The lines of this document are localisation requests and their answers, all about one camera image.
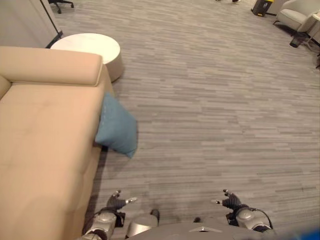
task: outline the sofa cushion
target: sofa cushion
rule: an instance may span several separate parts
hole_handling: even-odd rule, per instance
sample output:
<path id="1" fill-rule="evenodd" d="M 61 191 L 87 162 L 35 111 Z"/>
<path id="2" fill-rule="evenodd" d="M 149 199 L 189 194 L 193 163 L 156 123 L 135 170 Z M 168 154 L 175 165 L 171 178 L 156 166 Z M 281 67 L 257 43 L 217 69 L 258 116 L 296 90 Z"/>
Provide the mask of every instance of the sofa cushion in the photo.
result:
<path id="1" fill-rule="evenodd" d="M 104 84 L 14 83 L 0 100 L 3 239 L 13 233 L 25 240 L 75 237 L 66 236 L 73 231 L 68 226 L 78 216 L 83 188 L 88 188 L 84 179 L 91 168 L 103 95 Z M 81 213 L 86 206 L 82 204 Z"/>
<path id="2" fill-rule="evenodd" d="M 137 149 L 137 121 L 109 93 L 104 95 L 95 141 L 129 158 L 134 156 Z"/>
<path id="3" fill-rule="evenodd" d="M 0 75 L 0 99 L 6 94 L 11 87 L 11 82 Z"/>

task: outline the office chair leg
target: office chair leg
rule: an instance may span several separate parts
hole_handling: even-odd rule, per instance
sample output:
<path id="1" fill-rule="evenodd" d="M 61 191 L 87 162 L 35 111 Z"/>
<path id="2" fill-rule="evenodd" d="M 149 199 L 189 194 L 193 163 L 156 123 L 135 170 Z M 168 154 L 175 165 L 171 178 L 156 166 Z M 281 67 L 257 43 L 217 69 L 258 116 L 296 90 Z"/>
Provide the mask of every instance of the office chair leg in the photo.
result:
<path id="1" fill-rule="evenodd" d="M 63 4 L 71 4 L 71 8 L 73 9 L 75 6 L 74 6 L 74 3 L 72 1 L 65 1 L 65 0 L 61 0 L 59 1 L 60 3 L 63 3 Z"/>
<path id="2" fill-rule="evenodd" d="M 58 8 L 58 14 L 61 14 L 61 9 L 60 9 L 58 3 L 54 2 L 54 5 L 56 5 L 56 7 Z"/>

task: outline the black cable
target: black cable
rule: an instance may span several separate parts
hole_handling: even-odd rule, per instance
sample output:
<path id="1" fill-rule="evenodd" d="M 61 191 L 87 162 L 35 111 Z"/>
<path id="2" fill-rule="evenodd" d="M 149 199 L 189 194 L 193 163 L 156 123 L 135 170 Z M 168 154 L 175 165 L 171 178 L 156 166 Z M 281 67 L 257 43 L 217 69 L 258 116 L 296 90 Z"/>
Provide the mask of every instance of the black cable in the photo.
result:
<path id="1" fill-rule="evenodd" d="M 269 226 L 270 226 L 270 228 L 271 228 L 271 229 L 274 229 L 274 226 L 272 225 L 272 222 L 271 222 L 269 216 L 268 216 L 264 211 L 262 211 L 262 210 L 260 210 L 260 209 L 258 209 L 258 208 L 252 208 L 252 209 L 253 209 L 253 211 L 258 211 L 258 212 L 263 213 L 263 214 L 266 216 L 266 218 L 268 219 L 268 221 L 269 221 Z"/>
<path id="2" fill-rule="evenodd" d="M 97 215 L 97 214 L 100 214 L 101 213 L 101 210 L 100 211 L 97 211 L 95 212 L 83 225 L 83 228 L 82 228 L 82 235 L 85 235 L 85 230 L 88 226 L 88 223 Z"/>

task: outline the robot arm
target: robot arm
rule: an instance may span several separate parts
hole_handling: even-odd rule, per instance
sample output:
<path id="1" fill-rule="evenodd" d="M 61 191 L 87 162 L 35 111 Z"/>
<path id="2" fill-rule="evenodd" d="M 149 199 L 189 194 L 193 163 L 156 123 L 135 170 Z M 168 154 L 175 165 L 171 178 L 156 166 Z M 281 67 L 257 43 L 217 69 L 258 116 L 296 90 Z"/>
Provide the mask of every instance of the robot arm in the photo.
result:
<path id="1" fill-rule="evenodd" d="M 233 212 L 226 215 L 230 225 L 261 233 L 273 229 L 271 220 L 264 211 L 242 204 L 240 199 L 234 193 L 230 193 L 227 189 L 224 189 L 223 192 L 228 198 L 222 201 L 216 200 L 215 202 L 233 210 Z"/>
<path id="2" fill-rule="evenodd" d="M 121 191 L 117 190 L 110 196 L 106 207 L 94 214 L 92 225 L 88 230 L 86 230 L 88 224 L 84 225 L 83 236 L 77 240 L 110 240 L 114 229 L 124 226 L 126 214 L 118 210 L 135 202 L 137 198 L 119 199 L 120 193 Z"/>

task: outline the chair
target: chair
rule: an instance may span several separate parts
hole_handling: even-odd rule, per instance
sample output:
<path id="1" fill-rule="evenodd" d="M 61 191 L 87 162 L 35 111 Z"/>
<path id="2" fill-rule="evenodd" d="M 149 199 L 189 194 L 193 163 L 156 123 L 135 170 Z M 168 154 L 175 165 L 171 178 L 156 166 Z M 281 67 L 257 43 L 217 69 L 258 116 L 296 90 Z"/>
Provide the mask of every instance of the chair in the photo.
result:
<path id="1" fill-rule="evenodd" d="M 56 5 L 56 7 L 58 8 L 58 14 L 61 14 L 61 9 L 58 5 L 58 3 L 62 3 L 62 4 L 71 4 L 71 8 L 73 9 L 75 6 L 74 6 L 74 3 L 72 1 L 65 1 L 65 0 L 48 0 L 49 1 L 49 4 L 54 4 Z"/>
<path id="2" fill-rule="evenodd" d="M 320 0 L 289 0 L 276 15 L 276 22 L 281 22 L 295 32 L 308 31 L 316 20 L 312 17 L 320 9 Z"/>

